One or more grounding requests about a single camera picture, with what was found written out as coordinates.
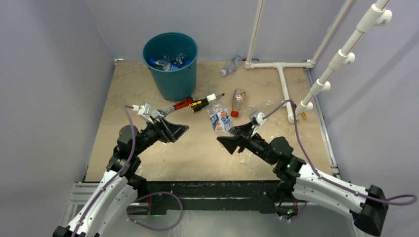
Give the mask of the small Pepsi bottle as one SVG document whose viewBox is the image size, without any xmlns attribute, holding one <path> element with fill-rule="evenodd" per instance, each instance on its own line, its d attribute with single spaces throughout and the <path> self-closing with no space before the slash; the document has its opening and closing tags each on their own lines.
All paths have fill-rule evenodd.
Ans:
<svg viewBox="0 0 419 237">
<path fill-rule="evenodd" d="M 171 68 L 173 70 L 182 69 L 183 67 L 188 66 L 192 60 L 189 58 L 188 55 L 180 53 L 178 54 L 171 63 Z"/>
<path fill-rule="evenodd" d="M 156 70 L 160 71 L 170 71 L 171 70 L 171 62 L 166 59 L 149 59 L 149 64 Z"/>
</svg>

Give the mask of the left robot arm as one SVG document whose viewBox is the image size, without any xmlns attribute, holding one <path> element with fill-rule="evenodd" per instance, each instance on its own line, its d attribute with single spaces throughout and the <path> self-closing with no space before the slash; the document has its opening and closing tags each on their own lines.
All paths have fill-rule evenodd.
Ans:
<svg viewBox="0 0 419 237">
<path fill-rule="evenodd" d="M 81 211 L 54 237 L 102 237 L 133 202 L 150 197 L 145 178 L 135 174 L 141 164 L 139 154 L 157 141 L 174 143 L 189 127 L 160 118 L 138 129 L 132 123 L 119 131 L 106 170 Z"/>
</svg>

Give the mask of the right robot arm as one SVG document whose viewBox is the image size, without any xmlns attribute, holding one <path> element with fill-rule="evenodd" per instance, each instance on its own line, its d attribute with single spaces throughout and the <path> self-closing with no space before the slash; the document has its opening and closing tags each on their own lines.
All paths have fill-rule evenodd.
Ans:
<svg viewBox="0 0 419 237">
<path fill-rule="evenodd" d="M 248 150 L 272 165 L 280 179 L 280 199 L 315 203 L 353 221 L 361 231 L 379 237 L 388 212 L 385 194 L 375 185 L 368 188 L 354 185 L 320 170 L 293 154 L 285 137 L 266 142 L 258 133 L 252 134 L 252 123 L 236 127 L 237 136 L 219 136 L 217 140 L 230 153 Z"/>
</svg>

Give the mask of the white-label clear bottle white cap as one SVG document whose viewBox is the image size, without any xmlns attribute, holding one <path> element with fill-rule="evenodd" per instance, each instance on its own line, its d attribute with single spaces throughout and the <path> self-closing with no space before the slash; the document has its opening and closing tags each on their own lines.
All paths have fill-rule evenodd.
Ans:
<svg viewBox="0 0 419 237">
<path fill-rule="evenodd" d="M 215 94 L 208 95 L 207 100 L 209 103 L 207 114 L 215 134 L 218 137 L 236 136 L 237 133 L 226 105 Z"/>
</svg>

